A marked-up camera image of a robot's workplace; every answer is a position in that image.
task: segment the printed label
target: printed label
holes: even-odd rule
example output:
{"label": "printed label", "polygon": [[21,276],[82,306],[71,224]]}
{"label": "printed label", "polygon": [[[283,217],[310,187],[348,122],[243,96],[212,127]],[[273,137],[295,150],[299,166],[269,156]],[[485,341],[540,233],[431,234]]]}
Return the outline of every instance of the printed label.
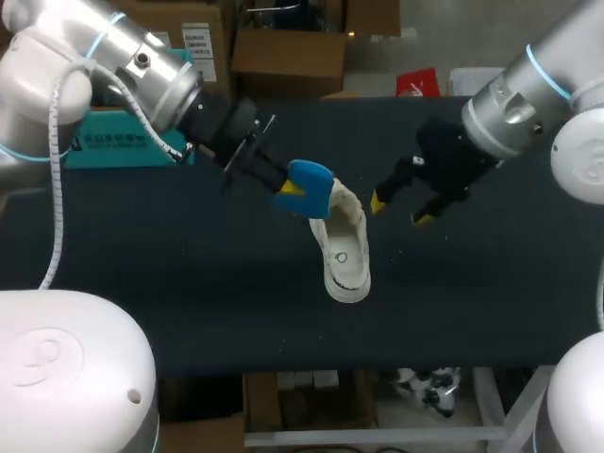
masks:
{"label": "printed label", "polygon": [[210,24],[183,24],[182,39],[194,59],[213,59]]}
{"label": "printed label", "polygon": [[172,43],[170,42],[170,35],[168,35],[167,31],[152,31],[153,36],[155,36],[158,40],[163,42],[163,45],[172,48]]}
{"label": "printed label", "polygon": [[89,150],[106,149],[141,149],[146,148],[147,142],[139,134],[92,134],[86,132],[77,134],[72,142],[72,151],[82,151],[86,146]]}
{"label": "printed label", "polygon": [[193,59],[193,68],[201,73],[204,82],[217,82],[216,66],[213,59]]}

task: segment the shoe insole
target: shoe insole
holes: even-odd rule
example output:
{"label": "shoe insole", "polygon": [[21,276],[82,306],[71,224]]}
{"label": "shoe insole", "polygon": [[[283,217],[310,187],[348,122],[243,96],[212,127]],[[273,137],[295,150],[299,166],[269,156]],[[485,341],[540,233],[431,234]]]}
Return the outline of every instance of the shoe insole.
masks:
{"label": "shoe insole", "polygon": [[333,208],[325,220],[329,240],[329,263],[336,282],[355,290],[361,282],[362,254],[357,230],[339,208]]}

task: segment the white sneaker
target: white sneaker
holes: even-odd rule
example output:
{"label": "white sneaker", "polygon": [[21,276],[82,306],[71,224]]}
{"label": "white sneaker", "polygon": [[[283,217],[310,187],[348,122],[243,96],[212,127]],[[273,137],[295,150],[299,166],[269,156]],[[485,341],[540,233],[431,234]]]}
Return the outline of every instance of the white sneaker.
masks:
{"label": "white sneaker", "polygon": [[310,229],[323,251],[325,286],[331,297],[352,304],[369,294],[367,220],[356,195],[338,179],[329,199],[329,217],[310,219]]}

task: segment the table leg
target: table leg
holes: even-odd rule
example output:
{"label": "table leg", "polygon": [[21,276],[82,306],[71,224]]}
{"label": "table leg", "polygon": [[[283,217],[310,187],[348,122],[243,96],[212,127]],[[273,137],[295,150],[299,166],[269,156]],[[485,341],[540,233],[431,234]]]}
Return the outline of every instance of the table leg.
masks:
{"label": "table leg", "polygon": [[487,453],[520,453],[535,428],[545,390],[554,372],[553,366],[540,366],[506,415],[505,441],[491,441]]}

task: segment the black mat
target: black mat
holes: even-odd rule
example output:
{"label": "black mat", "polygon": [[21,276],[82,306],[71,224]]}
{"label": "black mat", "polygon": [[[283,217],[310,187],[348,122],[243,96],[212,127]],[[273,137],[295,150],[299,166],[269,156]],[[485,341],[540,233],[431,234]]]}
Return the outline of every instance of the black mat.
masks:
{"label": "black mat", "polygon": [[[462,101],[337,100],[275,106],[281,156],[316,159],[368,204],[428,115]],[[143,327],[164,375],[250,370],[553,363],[596,330],[604,208],[559,189],[547,146],[478,184],[425,229],[412,188],[368,221],[372,290],[330,299],[308,223],[220,172],[72,172],[56,288],[106,297]],[[47,195],[0,219],[0,288],[32,288],[51,250]]]}

